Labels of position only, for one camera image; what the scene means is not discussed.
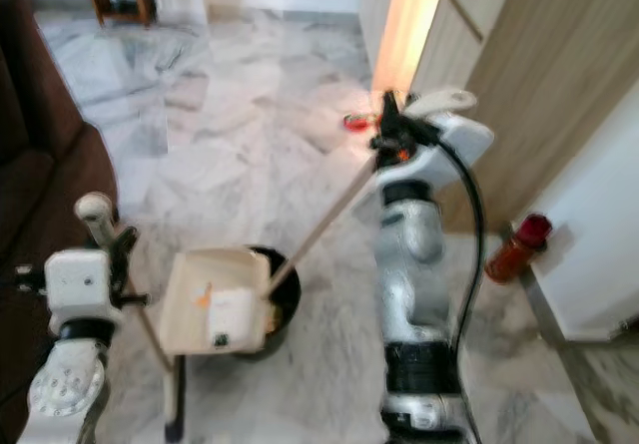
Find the brown sofa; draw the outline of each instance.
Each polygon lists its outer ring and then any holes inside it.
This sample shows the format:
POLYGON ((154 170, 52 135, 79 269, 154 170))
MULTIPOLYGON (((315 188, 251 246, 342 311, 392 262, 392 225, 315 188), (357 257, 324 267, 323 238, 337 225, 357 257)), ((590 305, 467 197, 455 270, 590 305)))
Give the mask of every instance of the brown sofa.
MULTIPOLYGON (((100 133, 85 123, 40 36, 28 0, 0 0, 0 277, 42 265, 81 245, 74 217, 83 194, 116 202, 116 180, 100 133)), ((0 442, 25 423, 27 382, 50 341, 46 301, 0 288, 0 442)))

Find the black bowl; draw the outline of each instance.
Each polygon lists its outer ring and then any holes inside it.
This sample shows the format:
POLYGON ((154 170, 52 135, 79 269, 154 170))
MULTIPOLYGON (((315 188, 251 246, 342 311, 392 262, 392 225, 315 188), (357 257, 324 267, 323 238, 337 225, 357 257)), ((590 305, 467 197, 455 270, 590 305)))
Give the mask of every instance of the black bowl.
MULTIPOLYGON (((273 276, 278 268, 287 260, 281 253, 271 247, 250 246, 250 248, 269 259, 271 263, 271 276, 273 276)), ((276 352, 285 341, 289 324, 298 310, 301 298, 302 287, 300 286, 300 277, 295 268, 293 268, 287 278, 282 281, 282 284, 280 284, 270 296, 271 302, 282 310, 282 320, 278 324, 278 327, 273 332, 267 334, 264 349, 253 354, 242 354, 242 357, 262 359, 276 352)))

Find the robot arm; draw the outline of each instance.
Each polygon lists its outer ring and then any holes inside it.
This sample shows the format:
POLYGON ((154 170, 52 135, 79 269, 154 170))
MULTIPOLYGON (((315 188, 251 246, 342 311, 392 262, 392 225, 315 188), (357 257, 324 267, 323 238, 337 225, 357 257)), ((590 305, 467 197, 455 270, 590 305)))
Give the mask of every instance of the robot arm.
POLYGON ((115 235, 111 204, 101 194, 82 197, 76 214, 100 248, 67 249, 45 263, 50 328, 59 339, 29 388, 20 444, 95 442, 95 424, 109 397, 107 351, 123 319, 120 308, 144 302, 121 295, 135 229, 115 235))
POLYGON ((447 90, 400 112, 387 93, 380 134, 372 143, 383 198, 374 247, 386 358, 381 416, 393 437, 419 435, 419 442, 429 442, 443 433, 447 437, 437 442, 477 442, 458 378, 456 343, 463 326, 455 337, 441 273, 441 217, 433 198, 459 178, 440 147, 472 164, 492 142, 483 125, 451 113, 472 105, 471 94, 447 90))

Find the wooden stick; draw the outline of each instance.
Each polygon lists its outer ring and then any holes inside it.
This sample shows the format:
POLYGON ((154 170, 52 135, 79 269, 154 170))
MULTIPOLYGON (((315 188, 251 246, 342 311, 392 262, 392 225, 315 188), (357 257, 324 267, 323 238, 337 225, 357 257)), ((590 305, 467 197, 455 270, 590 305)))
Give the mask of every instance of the wooden stick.
MULTIPOLYGON (((132 293, 138 293, 136 291, 136 286, 133 284, 133 281, 130 278, 127 280, 127 286, 132 293)), ((149 338, 149 342, 151 343, 153 353, 158 358, 158 361, 164 369, 164 372, 166 372, 167 374, 173 372, 173 365, 171 364, 169 357, 162 349, 162 345, 160 345, 160 340, 158 339, 158 335, 156 334, 156 330, 153 327, 153 324, 151 324, 151 319, 149 319, 149 315, 147 314, 146 309, 143 306, 135 307, 136 313, 138 314, 138 319, 140 319, 140 324, 142 324, 142 328, 144 329, 144 332, 149 338)))
POLYGON ((269 289, 266 293, 266 296, 271 295, 276 288, 282 284, 282 282, 287 278, 291 270, 298 264, 300 259, 302 259, 309 249, 316 243, 316 241, 320 238, 321 234, 326 230, 326 228, 337 218, 337 216, 346 208, 346 206, 350 203, 350 201, 359 193, 359 191, 364 187, 368 180, 373 174, 375 163, 375 155, 370 157, 366 163, 363 164, 359 173, 354 178, 354 180, 348 185, 346 191, 339 197, 328 213, 326 213, 323 219, 318 223, 318 225, 309 233, 307 238, 300 245, 295 254, 288 259, 287 261, 280 266, 276 274, 271 279, 269 283, 269 289))

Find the white marble floor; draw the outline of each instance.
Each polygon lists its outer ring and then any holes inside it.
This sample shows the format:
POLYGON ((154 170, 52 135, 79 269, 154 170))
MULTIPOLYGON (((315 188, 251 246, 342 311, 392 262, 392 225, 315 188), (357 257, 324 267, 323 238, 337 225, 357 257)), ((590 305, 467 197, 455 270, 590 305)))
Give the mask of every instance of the white marble floor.
POLYGON ((576 345, 562 356, 601 442, 638 442, 639 345, 576 345))
MULTIPOLYGON (((290 253, 367 156, 365 138, 340 127, 343 114, 370 107, 354 23, 269 12, 201 30, 100 30, 93 19, 58 13, 38 20, 111 153, 121 214, 142 232, 132 274, 153 293, 155 318, 175 252, 262 243, 290 253)), ((299 266, 302 303, 275 355, 189 360, 188 442, 383 442, 371 253, 378 212, 364 195, 299 266)), ((458 306, 472 240, 449 236, 447 249, 458 306)), ((161 442, 160 372, 132 319, 109 373, 99 442, 161 442)), ((520 286, 484 284, 462 375, 486 444, 593 442, 520 286)))

